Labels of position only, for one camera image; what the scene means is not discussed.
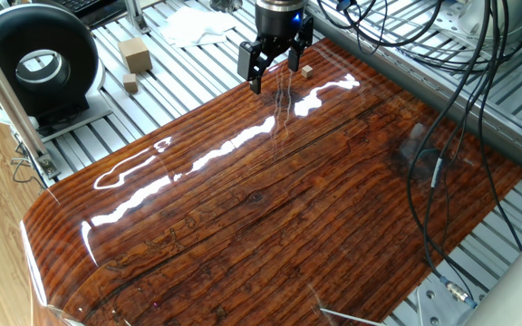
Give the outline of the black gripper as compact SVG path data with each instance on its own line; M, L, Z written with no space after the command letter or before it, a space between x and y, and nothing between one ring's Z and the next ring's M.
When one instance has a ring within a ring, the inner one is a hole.
M290 47L288 68L297 72L305 49L313 43L314 18L304 18L303 9L277 12L257 8L256 29L256 41L239 45L237 73L249 82L253 93L259 94L262 76L274 60L266 51L286 51Z

